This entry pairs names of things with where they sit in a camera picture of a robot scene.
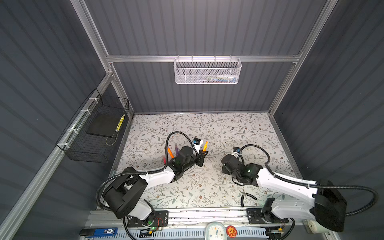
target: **black wire basket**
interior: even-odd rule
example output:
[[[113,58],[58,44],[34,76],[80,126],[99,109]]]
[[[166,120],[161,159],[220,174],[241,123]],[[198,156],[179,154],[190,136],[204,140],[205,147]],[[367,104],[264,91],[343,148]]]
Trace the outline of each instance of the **black wire basket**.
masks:
[[[71,160],[113,161],[129,121],[128,110],[128,99],[101,94],[87,110],[81,110],[83,114],[75,127],[68,129],[70,125],[67,126],[59,138],[70,131],[67,141],[56,145]]]

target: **black mounting plate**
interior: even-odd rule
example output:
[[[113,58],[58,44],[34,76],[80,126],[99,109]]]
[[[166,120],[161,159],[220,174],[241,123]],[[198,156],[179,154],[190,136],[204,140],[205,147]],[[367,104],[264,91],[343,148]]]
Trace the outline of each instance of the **black mounting plate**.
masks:
[[[153,220],[151,227],[157,227],[158,223],[159,223],[159,227],[166,227],[168,225],[168,211],[155,212],[155,219]],[[137,217],[133,217],[131,220],[130,220],[130,217],[128,217],[127,227],[145,227],[145,226],[142,225],[142,221]]]
[[[265,224],[269,223],[263,219],[262,208],[247,209],[247,217],[249,224]],[[272,223],[288,223],[288,218],[274,219]]]

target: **floral patterned surface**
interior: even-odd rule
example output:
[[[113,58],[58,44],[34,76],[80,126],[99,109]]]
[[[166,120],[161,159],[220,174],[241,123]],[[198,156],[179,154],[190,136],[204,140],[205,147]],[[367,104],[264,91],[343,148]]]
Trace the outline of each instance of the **floral patterned surface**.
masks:
[[[271,189],[235,185],[229,175],[221,173],[220,161],[232,152],[234,146],[256,144],[270,154],[270,167],[274,171],[295,176],[266,113],[135,115],[118,172],[130,166],[137,170],[161,167],[164,164],[165,141],[172,131],[182,131],[191,139],[198,137],[203,143],[208,141],[208,155],[203,167],[195,165],[178,181],[146,190],[143,198],[153,207],[240,206],[240,191],[257,197],[257,201],[246,197],[244,203],[248,206],[264,205],[267,197],[292,198]],[[183,135],[174,134],[169,141],[169,148],[174,154],[175,143],[179,149],[189,145]],[[263,165],[266,161],[266,155],[253,147],[246,148],[243,156],[246,164]]]

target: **roll of tape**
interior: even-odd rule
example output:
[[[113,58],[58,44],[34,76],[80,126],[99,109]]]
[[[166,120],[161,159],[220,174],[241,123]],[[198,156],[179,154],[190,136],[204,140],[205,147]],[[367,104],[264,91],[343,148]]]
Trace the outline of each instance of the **roll of tape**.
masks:
[[[313,220],[308,221],[308,226],[310,227],[313,233],[329,232],[329,229],[321,226],[318,222]]]

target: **white mesh basket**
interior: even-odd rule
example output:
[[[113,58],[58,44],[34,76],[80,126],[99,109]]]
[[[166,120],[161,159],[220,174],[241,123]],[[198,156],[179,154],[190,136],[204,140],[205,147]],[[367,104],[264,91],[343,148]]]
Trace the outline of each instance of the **white mesh basket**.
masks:
[[[177,84],[236,84],[240,76],[239,58],[175,58]]]

